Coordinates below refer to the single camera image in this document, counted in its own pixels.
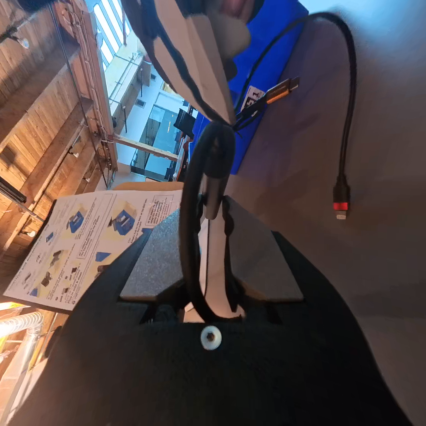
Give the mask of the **wooden ceiling beam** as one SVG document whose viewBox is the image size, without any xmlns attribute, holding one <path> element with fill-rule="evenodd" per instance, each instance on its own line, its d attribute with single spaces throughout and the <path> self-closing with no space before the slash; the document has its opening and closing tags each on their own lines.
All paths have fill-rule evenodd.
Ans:
<svg viewBox="0 0 426 426">
<path fill-rule="evenodd" d="M 134 140 L 125 138 L 125 137 L 117 135 L 117 134 L 114 134 L 112 136 L 112 140 L 115 143 L 118 143 L 118 144 L 121 144 L 121 145 L 124 145 L 124 146 L 128 146 L 128 147 L 131 147 L 131 148 L 134 148 L 134 149 L 137 149 L 137 150 L 141 150 L 141 151 L 144 151 L 144 152 L 147 152 L 147 153 L 152 154 L 152 155 L 154 155 L 156 157 L 159 157 L 159 158 L 166 158 L 166 159 L 168 159 L 168 160 L 170 160 L 172 162 L 177 162 L 178 161 L 178 155 L 175 155 L 172 152 L 168 152 L 168 151 L 165 151 L 165 150 L 162 150 L 162 149 L 150 146 L 150 145 L 148 145 L 146 143 L 141 143 L 141 142 L 138 142 L 138 141 L 134 141 Z"/>
</svg>

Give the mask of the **printed instruction sheet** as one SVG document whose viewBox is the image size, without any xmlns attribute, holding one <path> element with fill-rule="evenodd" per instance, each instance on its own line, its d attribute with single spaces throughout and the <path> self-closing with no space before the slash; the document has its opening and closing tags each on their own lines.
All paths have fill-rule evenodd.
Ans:
<svg viewBox="0 0 426 426">
<path fill-rule="evenodd" d="M 180 206 L 183 185 L 115 189 L 59 198 L 7 300 L 71 312 L 93 281 Z"/>
</svg>

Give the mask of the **blue plastic bin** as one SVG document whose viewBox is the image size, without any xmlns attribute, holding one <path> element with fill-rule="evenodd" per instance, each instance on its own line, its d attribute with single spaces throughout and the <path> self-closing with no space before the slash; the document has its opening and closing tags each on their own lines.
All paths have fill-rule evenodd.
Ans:
<svg viewBox="0 0 426 426">
<path fill-rule="evenodd" d="M 258 14 L 248 23 L 251 43 L 242 53 L 234 57 L 237 75 L 228 82 L 231 98 L 237 112 L 260 99 L 281 78 L 292 50 L 302 32 L 299 24 L 278 40 L 259 63 L 254 75 L 245 82 L 267 45 L 293 21 L 308 15 L 307 9 L 296 0 L 266 0 Z"/>
</svg>

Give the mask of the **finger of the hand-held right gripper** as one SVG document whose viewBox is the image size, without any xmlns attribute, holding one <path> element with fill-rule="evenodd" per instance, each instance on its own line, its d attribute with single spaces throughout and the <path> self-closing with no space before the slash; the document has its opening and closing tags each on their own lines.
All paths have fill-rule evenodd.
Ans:
<svg viewBox="0 0 426 426">
<path fill-rule="evenodd" d="M 156 39 L 168 39 L 181 53 L 202 99 L 214 110 L 214 115 L 204 116 L 235 124 L 230 90 L 206 13 L 186 13 L 176 1 L 163 0 L 156 1 L 156 13 L 159 21 Z"/>
<path fill-rule="evenodd" d="M 173 44 L 168 39 L 156 39 L 153 48 L 155 58 L 173 90 L 204 115 L 214 115 L 214 110 L 202 99 L 184 57 Z"/>
</svg>

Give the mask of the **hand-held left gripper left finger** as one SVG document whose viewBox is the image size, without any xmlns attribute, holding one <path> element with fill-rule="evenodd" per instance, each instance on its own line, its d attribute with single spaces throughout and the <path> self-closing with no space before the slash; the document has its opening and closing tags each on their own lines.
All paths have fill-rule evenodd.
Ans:
<svg viewBox="0 0 426 426">
<path fill-rule="evenodd" d="M 120 298 L 185 308 L 189 296 L 179 255 L 178 208 L 155 226 L 129 274 Z"/>
</svg>

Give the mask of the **person's right hand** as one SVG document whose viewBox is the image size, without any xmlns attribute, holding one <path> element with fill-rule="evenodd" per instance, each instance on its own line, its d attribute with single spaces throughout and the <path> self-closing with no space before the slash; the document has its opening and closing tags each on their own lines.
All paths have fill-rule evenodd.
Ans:
<svg viewBox="0 0 426 426">
<path fill-rule="evenodd" d="M 222 63 L 232 61 L 251 41 L 247 24 L 254 10 L 253 0 L 206 1 L 206 13 Z"/>
</svg>

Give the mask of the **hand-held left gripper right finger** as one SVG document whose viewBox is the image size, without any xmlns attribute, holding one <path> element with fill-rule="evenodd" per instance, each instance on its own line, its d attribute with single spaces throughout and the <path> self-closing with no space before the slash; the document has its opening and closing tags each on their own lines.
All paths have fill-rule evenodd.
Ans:
<svg viewBox="0 0 426 426">
<path fill-rule="evenodd" d="M 225 292 L 233 312 L 245 298 L 265 303 L 301 302 L 304 296 L 274 237 L 253 214 L 229 196 L 225 222 Z"/>
</svg>

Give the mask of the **dark grey usb hub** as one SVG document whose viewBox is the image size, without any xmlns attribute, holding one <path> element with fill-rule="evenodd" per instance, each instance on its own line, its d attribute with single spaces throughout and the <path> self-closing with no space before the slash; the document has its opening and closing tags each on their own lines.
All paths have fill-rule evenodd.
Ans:
<svg viewBox="0 0 426 426">
<path fill-rule="evenodd" d="M 211 122 L 203 131 L 200 142 L 206 147 L 203 165 L 203 197 L 205 218 L 216 218 L 235 157 L 236 137 L 232 127 Z"/>
</svg>

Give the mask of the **silver ventilation duct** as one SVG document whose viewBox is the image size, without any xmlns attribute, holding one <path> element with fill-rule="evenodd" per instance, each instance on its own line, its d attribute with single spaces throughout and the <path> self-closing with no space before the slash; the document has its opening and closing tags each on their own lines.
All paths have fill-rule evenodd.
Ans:
<svg viewBox="0 0 426 426">
<path fill-rule="evenodd" d="M 32 312 L 1 321 L 1 337 L 25 331 L 25 336 L 12 361 L 4 372 L 1 382 L 1 404 L 13 404 L 19 388 L 26 376 L 30 361 L 40 338 L 44 316 Z"/>
</svg>

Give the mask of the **black cable red collared plugs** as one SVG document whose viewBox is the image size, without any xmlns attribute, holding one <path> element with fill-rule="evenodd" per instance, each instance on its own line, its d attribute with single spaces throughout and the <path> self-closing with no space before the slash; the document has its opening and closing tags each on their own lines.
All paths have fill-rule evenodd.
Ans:
<svg viewBox="0 0 426 426">
<path fill-rule="evenodd" d="M 348 108 L 345 116 L 345 122 L 343 126 L 342 140 L 340 143 L 339 149 L 339 165 L 338 165 L 338 175 L 336 183 L 333 187 L 333 210 L 335 212 L 336 218 L 338 220 L 345 220 L 347 218 L 348 212 L 350 210 L 350 197 L 351 189 L 347 181 L 347 176 L 345 172 L 346 167 L 346 158 L 347 158 L 347 149 L 349 143 L 349 135 L 354 115 L 356 94 L 357 94 L 357 57 L 356 49 L 354 44 L 354 38 L 350 28 L 347 23 L 339 17 L 337 14 L 332 12 L 317 12 L 313 14 L 308 14 L 301 18 L 298 18 L 288 24 L 284 29 L 280 31 L 276 36 L 272 38 L 269 44 L 263 49 L 261 54 L 253 63 L 253 66 L 248 73 L 248 76 L 244 82 L 240 97 L 235 106 L 237 123 L 233 126 L 234 131 L 239 131 L 247 127 L 251 122 L 254 121 L 255 115 L 260 111 L 263 111 L 267 105 L 270 105 L 276 102 L 279 99 L 284 98 L 288 95 L 292 89 L 288 85 L 287 89 L 284 88 L 283 83 L 275 85 L 273 88 L 265 92 L 265 94 L 256 100 L 252 105 L 242 108 L 244 97 L 248 91 L 251 79 L 256 73 L 259 65 L 272 49 L 275 44 L 280 41 L 285 35 L 291 32 L 300 24 L 304 24 L 308 21 L 323 19 L 328 21 L 331 24 L 334 24 L 341 35 L 345 40 L 345 45 L 348 53 L 349 61 L 349 98 L 348 98 Z"/>
</svg>

